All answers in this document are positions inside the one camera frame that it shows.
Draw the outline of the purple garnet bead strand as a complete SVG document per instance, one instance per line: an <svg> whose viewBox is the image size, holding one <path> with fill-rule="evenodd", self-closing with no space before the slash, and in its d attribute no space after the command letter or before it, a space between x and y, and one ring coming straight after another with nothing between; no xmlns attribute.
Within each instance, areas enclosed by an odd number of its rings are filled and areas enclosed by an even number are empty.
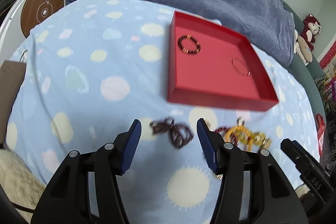
<svg viewBox="0 0 336 224"><path fill-rule="evenodd" d="M168 133L170 141L176 149L187 146L194 138L194 133L187 124L176 122L174 118L169 116L164 120L151 121L149 126L153 135Z"/></svg>

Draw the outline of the thin red gold bangle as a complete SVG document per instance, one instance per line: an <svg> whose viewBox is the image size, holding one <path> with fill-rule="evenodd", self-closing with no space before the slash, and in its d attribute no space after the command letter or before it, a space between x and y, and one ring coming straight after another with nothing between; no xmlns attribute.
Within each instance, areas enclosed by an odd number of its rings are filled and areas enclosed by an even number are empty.
<svg viewBox="0 0 336 224"><path fill-rule="evenodd" d="M242 77L250 76L251 71L250 71L248 65L244 61L242 61L238 58L233 58L231 60L231 64L232 64L233 68L236 70L236 72L239 75L241 75Z"/></svg>

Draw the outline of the red gift bag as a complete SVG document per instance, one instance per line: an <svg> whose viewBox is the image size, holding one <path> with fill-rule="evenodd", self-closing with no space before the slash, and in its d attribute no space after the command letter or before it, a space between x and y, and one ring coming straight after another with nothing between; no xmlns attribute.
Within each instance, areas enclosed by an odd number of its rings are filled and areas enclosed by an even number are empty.
<svg viewBox="0 0 336 224"><path fill-rule="evenodd" d="M319 156L321 157L323 153L323 142L324 142L326 124L321 114L317 114L315 116L315 121L317 125L318 150L319 150Z"/></svg>

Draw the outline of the red cardboard tray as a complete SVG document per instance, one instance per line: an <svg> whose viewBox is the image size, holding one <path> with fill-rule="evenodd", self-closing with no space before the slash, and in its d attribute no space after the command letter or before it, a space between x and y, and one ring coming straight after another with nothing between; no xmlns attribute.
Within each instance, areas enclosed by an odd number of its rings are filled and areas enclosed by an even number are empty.
<svg viewBox="0 0 336 224"><path fill-rule="evenodd" d="M251 74L239 75L233 58ZM171 103L267 111L279 103L274 86L246 36L209 20L175 11L170 24Z"/></svg>

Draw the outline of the light blue patterned sheet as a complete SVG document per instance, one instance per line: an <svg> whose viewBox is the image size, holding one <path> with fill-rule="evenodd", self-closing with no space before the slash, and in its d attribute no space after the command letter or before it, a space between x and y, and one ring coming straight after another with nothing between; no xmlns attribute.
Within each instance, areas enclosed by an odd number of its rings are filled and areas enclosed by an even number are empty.
<svg viewBox="0 0 336 224"><path fill-rule="evenodd" d="M317 130L303 86L273 57L254 48L279 103L267 111L170 103L170 24L174 9L140 0L77 0L37 25L12 55L27 64L7 126L7 146L48 184L66 155L93 152L142 124L130 169L118 178L131 223L209 223L221 182L207 166L197 137L176 149L151 121L172 117L193 133L242 118L265 133L270 152L293 187L302 181L281 151L297 140L319 158Z"/></svg>

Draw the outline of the cream fluffy rug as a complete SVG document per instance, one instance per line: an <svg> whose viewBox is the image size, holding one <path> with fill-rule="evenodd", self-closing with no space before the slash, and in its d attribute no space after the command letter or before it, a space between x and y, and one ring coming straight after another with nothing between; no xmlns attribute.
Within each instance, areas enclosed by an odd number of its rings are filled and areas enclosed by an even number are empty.
<svg viewBox="0 0 336 224"><path fill-rule="evenodd" d="M1 187L9 200L35 209L46 185L40 182L14 153L1 149Z"/></svg>

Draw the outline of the beige plush toy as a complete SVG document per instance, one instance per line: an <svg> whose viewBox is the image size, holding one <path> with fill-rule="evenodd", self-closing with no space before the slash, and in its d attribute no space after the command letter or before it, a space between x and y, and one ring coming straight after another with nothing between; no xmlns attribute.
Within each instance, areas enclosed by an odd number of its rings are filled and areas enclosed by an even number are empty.
<svg viewBox="0 0 336 224"><path fill-rule="evenodd" d="M294 54L300 57L305 66L313 61L313 55L307 42L296 30L294 30Z"/></svg>

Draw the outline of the brown leather pad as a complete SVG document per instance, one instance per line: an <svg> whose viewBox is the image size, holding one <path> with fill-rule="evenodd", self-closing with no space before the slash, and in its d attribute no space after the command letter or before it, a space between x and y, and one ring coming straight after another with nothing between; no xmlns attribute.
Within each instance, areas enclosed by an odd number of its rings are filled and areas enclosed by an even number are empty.
<svg viewBox="0 0 336 224"><path fill-rule="evenodd" d="M6 60L1 65L1 149L3 149L3 145L5 143L9 116L11 114L11 110L18 91L24 81L25 73L26 64L24 62Z"/></svg>

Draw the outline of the red monkey plush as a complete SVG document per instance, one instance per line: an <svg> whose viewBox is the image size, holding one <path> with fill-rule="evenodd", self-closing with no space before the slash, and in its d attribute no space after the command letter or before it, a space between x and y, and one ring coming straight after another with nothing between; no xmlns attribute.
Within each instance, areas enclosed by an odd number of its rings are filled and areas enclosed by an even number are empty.
<svg viewBox="0 0 336 224"><path fill-rule="evenodd" d="M303 21L304 29L301 32L301 37L306 41L309 49L314 50L315 36L321 32L321 24L312 15L308 14Z"/></svg>

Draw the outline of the white round wooden-faced device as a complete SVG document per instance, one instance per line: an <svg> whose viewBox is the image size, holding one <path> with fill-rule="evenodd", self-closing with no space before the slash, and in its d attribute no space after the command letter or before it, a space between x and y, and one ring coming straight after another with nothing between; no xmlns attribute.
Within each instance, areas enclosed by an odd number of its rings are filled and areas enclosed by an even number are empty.
<svg viewBox="0 0 336 224"><path fill-rule="evenodd" d="M30 30L65 4L66 0L17 0L1 24L1 62L12 56Z"/></svg>

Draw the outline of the green sofa bed frame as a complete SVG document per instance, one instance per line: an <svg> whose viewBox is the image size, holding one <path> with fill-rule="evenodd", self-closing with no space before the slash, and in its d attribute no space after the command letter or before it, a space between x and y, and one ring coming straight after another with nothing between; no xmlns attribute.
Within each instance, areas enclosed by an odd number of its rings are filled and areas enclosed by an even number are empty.
<svg viewBox="0 0 336 224"><path fill-rule="evenodd" d="M326 121L325 107L317 86L317 83L324 79L324 72L316 58L312 56L312 62L305 65L295 54L293 61L286 69L305 89L313 115L320 114Z"/></svg>

